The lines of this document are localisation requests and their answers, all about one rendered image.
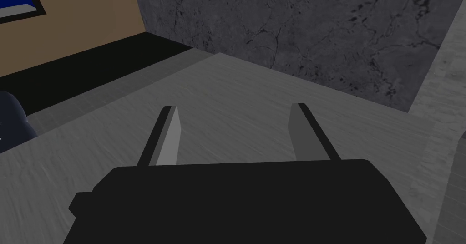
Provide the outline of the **dark rounded object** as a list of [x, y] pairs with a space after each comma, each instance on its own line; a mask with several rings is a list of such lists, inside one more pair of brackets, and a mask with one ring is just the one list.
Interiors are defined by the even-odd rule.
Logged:
[[0, 154], [36, 137], [19, 101], [0, 91]]

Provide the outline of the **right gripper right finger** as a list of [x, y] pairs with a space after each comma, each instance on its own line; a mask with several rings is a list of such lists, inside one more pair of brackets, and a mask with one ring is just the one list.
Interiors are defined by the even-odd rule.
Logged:
[[341, 160], [305, 103], [292, 104], [288, 132], [296, 161]]

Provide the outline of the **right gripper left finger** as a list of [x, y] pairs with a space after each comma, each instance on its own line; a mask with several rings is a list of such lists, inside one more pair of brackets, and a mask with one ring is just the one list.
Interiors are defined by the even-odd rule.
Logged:
[[137, 166], [162, 166], [177, 163], [181, 124], [176, 106], [160, 111]]

